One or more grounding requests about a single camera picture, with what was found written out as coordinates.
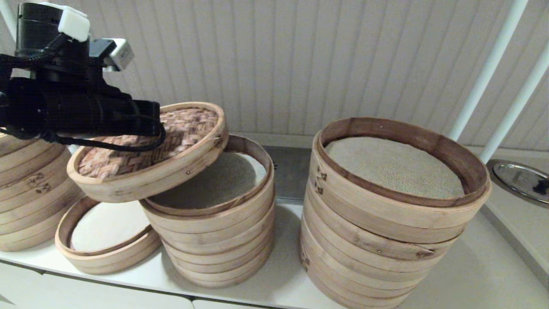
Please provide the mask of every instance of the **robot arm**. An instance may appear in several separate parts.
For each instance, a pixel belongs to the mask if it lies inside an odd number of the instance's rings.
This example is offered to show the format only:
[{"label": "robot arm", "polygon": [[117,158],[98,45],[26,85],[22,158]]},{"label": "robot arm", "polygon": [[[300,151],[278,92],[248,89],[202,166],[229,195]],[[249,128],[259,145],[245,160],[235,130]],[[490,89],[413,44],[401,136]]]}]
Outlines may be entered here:
[{"label": "robot arm", "polygon": [[[15,57],[0,55],[0,129],[20,139],[42,138],[120,151],[146,151],[162,144],[160,104],[134,100],[108,85],[103,71],[122,70],[133,57],[125,40],[90,42],[86,15],[50,3],[19,5]],[[30,78],[11,78],[13,68]],[[75,137],[159,136],[142,147]]]}]

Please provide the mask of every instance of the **white pole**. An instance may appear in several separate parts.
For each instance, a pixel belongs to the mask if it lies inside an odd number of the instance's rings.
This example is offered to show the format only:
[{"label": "white pole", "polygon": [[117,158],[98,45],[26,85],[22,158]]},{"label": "white pole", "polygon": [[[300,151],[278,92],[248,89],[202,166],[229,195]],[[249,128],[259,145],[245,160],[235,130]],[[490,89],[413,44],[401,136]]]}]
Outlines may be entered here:
[{"label": "white pole", "polygon": [[4,17],[5,24],[8,26],[9,34],[12,35],[13,41],[16,38],[17,20],[12,12],[12,8],[9,7],[7,0],[0,0],[0,14]]},{"label": "white pole", "polygon": [[549,42],[545,46],[544,51],[537,58],[536,64],[532,68],[532,72],[528,75],[528,78],[524,82],[524,85],[518,92],[513,104],[507,110],[507,113],[503,117],[503,120],[500,122],[496,131],[484,147],[482,153],[480,154],[480,159],[482,162],[486,163],[492,157],[496,149],[499,147],[503,138],[509,132],[509,129],[513,126],[515,120],[520,115],[520,112],[523,110],[524,106],[528,103],[530,96],[536,89],[537,85],[540,83],[541,78],[543,77],[545,71],[549,67]]},{"label": "white pole", "polygon": [[517,28],[517,24],[520,21],[520,17],[522,16],[522,12],[524,11],[527,3],[528,0],[513,1],[509,12],[507,12],[507,17],[501,27],[500,33],[497,35],[496,42],[494,43],[486,62],[484,62],[482,71],[480,72],[475,85],[471,89],[471,92],[467,97],[467,100],[465,101],[456,122],[453,124],[449,138],[455,141],[460,138],[461,132],[463,132],[465,125],[477,107],[484,90],[486,90],[486,86],[488,86],[488,82],[492,78],[501,57],[503,56],[503,53],[511,40],[511,37],[513,36],[513,33]]}]

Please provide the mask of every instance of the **white pipe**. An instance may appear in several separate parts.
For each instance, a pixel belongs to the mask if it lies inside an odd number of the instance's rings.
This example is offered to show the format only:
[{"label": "white pipe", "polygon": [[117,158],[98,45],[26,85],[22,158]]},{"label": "white pipe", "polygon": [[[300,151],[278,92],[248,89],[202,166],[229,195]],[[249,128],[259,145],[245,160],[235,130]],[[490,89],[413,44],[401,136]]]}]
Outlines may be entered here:
[{"label": "white pipe", "polygon": [[461,132],[463,132],[465,125],[469,122],[469,119],[477,107],[484,90],[486,90],[486,87],[488,86],[488,82],[492,78],[497,65],[500,63],[501,57],[503,56],[511,37],[517,28],[517,24],[520,21],[520,17],[522,16],[522,12],[524,11],[527,3],[528,0],[513,1],[509,12],[507,12],[507,17],[501,27],[500,33],[497,35],[496,42],[494,43],[486,62],[484,62],[482,71],[480,72],[475,85],[471,89],[471,92],[467,97],[467,100],[465,101],[456,122],[453,124],[449,138],[455,141],[460,138]]},{"label": "white pipe", "polygon": [[17,35],[17,20],[15,19],[15,14],[12,12],[12,8],[9,7],[8,0],[0,0],[0,14],[4,17],[9,34],[12,35],[13,41],[15,42]]},{"label": "white pipe", "polygon": [[536,64],[532,68],[532,72],[528,75],[528,78],[524,82],[524,85],[518,92],[513,104],[507,110],[507,113],[503,117],[503,120],[497,126],[496,131],[490,138],[486,147],[484,147],[482,153],[480,154],[480,159],[482,162],[486,163],[492,157],[496,149],[499,147],[503,138],[507,135],[511,127],[513,126],[515,120],[520,115],[524,106],[528,103],[530,96],[536,89],[537,85],[540,83],[541,78],[543,77],[545,71],[549,67],[549,42],[545,46],[544,51],[537,58]]}]

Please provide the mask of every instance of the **stack of bamboo steamers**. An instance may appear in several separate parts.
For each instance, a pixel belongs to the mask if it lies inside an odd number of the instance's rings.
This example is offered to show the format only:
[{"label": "stack of bamboo steamers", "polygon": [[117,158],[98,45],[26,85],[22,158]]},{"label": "stack of bamboo steamers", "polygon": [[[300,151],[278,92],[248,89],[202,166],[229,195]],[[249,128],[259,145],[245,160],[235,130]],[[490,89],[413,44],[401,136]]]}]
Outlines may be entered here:
[{"label": "stack of bamboo steamers", "polygon": [[82,191],[68,177],[63,145],[0,134],[0,251],[17,251],[51,239]]},{"label": "stack of bamboo steamers", "polygon": [[394,308],[449,250],[488,199],[486,167],[417,126],[333,122],[315,137],[301,261],[348,308]]},{"label": "stack of bamboo steamers", "polygon": [[[57,248],[84,272],[109,273],[164,244],[187,280],[208,288],[241,283],[263,266],[273,247],[272,161],[257,143],[229,135],[223,110],[214,104],[179,103],[160,111],[167,134],[159,148],[134,153],[81,147],[72,156],[69,175],[87,197],[59,224]],[[99,139],[138,146],[153,138]],[[74,246],[77,227],[92,209],[131,201],[138,201],[150,227],[107,247]]]}]

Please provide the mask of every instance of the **white wall panel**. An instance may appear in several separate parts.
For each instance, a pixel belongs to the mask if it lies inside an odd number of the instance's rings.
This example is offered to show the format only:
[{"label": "white wall panel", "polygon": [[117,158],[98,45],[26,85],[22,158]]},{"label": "white wall panel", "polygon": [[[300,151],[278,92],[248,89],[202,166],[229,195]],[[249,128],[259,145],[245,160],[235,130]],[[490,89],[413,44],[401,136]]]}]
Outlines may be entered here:
[{"label": "white wall panel", "polygon": [[[10,0],[15,10],[18,1]],[[447,134],[511,0],[70,0],[94,37],[129,39],[107,81],[136,98],[221,105],[233,131],[310,136],[353,116]],[[549,40],[530,0],[460,138],[484,145]],[[13,43],[0,22],[0,52]],[[547,77],[502,146],[549,150]]]}]

